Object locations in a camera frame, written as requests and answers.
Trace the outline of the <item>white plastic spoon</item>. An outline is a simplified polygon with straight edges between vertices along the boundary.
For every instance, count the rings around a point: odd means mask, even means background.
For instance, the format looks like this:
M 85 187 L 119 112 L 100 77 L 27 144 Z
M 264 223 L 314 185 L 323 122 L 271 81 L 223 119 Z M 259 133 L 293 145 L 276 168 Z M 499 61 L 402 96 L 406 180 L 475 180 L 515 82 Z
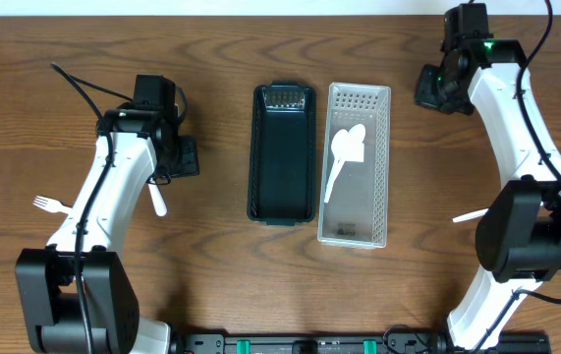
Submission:
M 156 184 L 149 183 L 148 190 L 156 215 L 159 217 L 165 216 L 168 212 L 168 208 L 165 204 L 159 186 Z
M 458 215 L 452 218 L 454 223 L 465 222 L 473 219 L 483 217 L 488 212 L 487 208 L 471 211 L 465 214 Z
M 340 172 L 339 167 L 342 165 L 342 159 L 345 157 L 346 142 L 348 140 L 348 131 L 345 129 L 339 130 L 333 137 L 330 145 L 333 153 L 333 164 L 330 170 L 329 177 L 326 182 L 326 189 L 324 195 L 324 202 L 327 204 L 330 201 L 334 183 Z
M 365 135 L 366 135 L 366 129 L 365 126 L 363 124 L 357 124 L 355 126 L 353 126 L 350 130 L 347 130 L 349 135 L 348 135 L 348 140 L 346 142 L 346 145 L 348 144 L 352 144 L 352 143 L 364 143 L 365 140 Z

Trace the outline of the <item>white plastic spoon top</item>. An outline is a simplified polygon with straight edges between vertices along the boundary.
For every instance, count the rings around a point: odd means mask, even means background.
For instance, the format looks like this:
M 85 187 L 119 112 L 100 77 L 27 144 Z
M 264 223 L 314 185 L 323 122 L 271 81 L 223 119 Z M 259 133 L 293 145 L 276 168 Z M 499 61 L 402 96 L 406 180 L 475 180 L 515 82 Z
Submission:
M 333 153 L 333 164 L 330 170 L 329 177 L 326 182 L 326 189 L 324 195 L 324 202 L 327 204 L 330 201 L 334 183 L 340 172 L 339 167 L 342 165 L 342 159 L 345 157 L 346 142 L 348 140 L 348 131 L 345 129 L 339 130 L 333 137 L 330 145 Z

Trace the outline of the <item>white plastic fork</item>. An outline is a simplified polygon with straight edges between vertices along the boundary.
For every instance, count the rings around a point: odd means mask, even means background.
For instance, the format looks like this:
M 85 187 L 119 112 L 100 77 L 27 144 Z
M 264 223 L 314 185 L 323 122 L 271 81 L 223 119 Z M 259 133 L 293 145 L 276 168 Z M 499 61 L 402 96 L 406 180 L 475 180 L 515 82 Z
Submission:
M 60 201 L 43 196 L 36 196 L 32 202 L 35 207 L 43 209 L 50 213 L 65 213 L 70 214 L 72 208 L 63 205 Z

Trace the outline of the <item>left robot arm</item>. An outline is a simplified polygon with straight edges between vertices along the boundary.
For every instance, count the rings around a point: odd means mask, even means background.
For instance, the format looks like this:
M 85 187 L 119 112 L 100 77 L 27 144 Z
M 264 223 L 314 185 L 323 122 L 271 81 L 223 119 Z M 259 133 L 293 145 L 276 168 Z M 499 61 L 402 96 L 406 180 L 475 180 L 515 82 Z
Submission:
M 93 163 L 68 216 L 41 249 L 23 249 L 15 275 L 37 353 L 171 353 L 170 325 L 145 319 L 121 253 L 140 192 L 199 173 L 193 137 L 178 135 L 181 88 L 139 75 L 134 95 L 98 114 Z

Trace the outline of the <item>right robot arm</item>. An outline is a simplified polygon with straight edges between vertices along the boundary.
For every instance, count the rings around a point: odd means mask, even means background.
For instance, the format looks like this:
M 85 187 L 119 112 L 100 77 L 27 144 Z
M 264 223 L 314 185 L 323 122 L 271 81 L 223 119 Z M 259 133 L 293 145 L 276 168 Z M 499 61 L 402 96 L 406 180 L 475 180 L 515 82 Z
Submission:
M 427 351 L 539 353 L 538 336 L 504 332 L 521 303 L 539 298 L 561 270 L 561 153 L 533 96 L 533 56 L 519 41 L 495 37 L 475 1 L 446 12 L 441 49 L 441 63 L 421 70 L 415 103 L 480 116 L 501 190 L 477 224 L 475 278 Z

